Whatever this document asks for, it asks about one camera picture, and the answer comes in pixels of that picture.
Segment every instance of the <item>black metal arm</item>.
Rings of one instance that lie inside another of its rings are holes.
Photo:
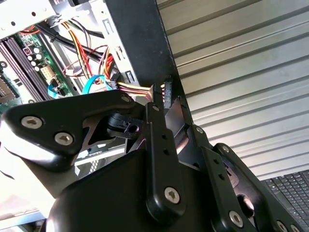
[[[51,172],[114,136],[131,141],[124,157],[63,191],[47,231],[301,231],[231,148],[209,145],[181,102],[164,115],[115,90],[8,110],[1,145]]]

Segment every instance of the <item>black bracket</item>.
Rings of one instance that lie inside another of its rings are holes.
[[[259,231],[282,231],[282,224],[285,228],[297,225],[293,217],[271,195],[229,146],[217,144],[213,151],[221,155],[222,160],[239,178],[239,184],[234,188],[234,192],[239,197],[240,204],[242,204],[242,197],[250,199],[254,208],[254,223]]]
[[[79,152],[112,141],[115,134],[108,134],[107,129],[117,124],[109,120],[114,114],[114,118],[127,115],[128,121],[135,118],[117,136],[137,137],[138,131],[130,131],[130,127],[141,127],[143,108],[118,90],[21,105],[3,114],[1,133],[8,136],[2,142],[13,154],[51,171],[63,171],[73,165]]]
[[[158,222],[171,224],[186,207],[174,136],[153,103],[146,105],[146,123],[147,208]]]

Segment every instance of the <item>grey surface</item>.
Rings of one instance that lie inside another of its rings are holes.
[[[309,0],[158,2],[210,142],[260,179],[309,169]]]

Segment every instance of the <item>yellow wire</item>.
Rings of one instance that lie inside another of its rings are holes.
[[[78,46],[78,43],[77,43],[76,35],[75,35],[74,32],[70,29],[69,25],[68,25],[66,22],[64,22],[64,23],[62,23],[62,24],[63,24],[63,25],[65,26],[65,28],[68,30],[68,32],[69,32],[70,36],[72,37],[72,40],[73,40],[73,42],[74,42],[76,48],[77,48],[77,49],[76,49],[76,50],[77,50],[77,56],[78,56],[78,58],[79,58],[80,61],[81,61],[81,64],[82,64],[81,68],[83,69],[83,72],[86,73],[86,74],[88,74],[87,68],[85,67],[84,62],[83,62],[83,56],[82,56],[82,54],[81,54],[81,51],[80,51],[79,46]]]
[[[118,84],[121,85],[121,86],[127,87],[127,88],[146,90],[146,91],[150,90],[150,88],[148,88],[148,87],[134,86],[134,85],[129,85],[129,84],[126,84],[126,83],[123,83],[123,82],[118,82]]]
[[[105,60],[104,60],[104,71],[107,73],[107,70],[106,70],[106,62],[107,62],[107,58],[108,58],[108,55],[110,54],[110,47],[107,48],[107,51],[106,51],[106,57],[105,57]]]

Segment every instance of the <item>circuit board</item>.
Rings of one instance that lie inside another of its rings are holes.
[[[22,104],[19,92],[11,83],[11,80],[6,78],[0,67],[0,115],[7,109]]]
[[[48,85],[53,84],[54,91],[57,92],[59,96],[73,96],[61,70],[59,70],[53,62],[53,59],[42,45],[40,39],[35,34],[24,35],[18,33],[15,37],[25,55],[28,57],[28,60],[31,61],[31,65],[42,79],[45,80]]]

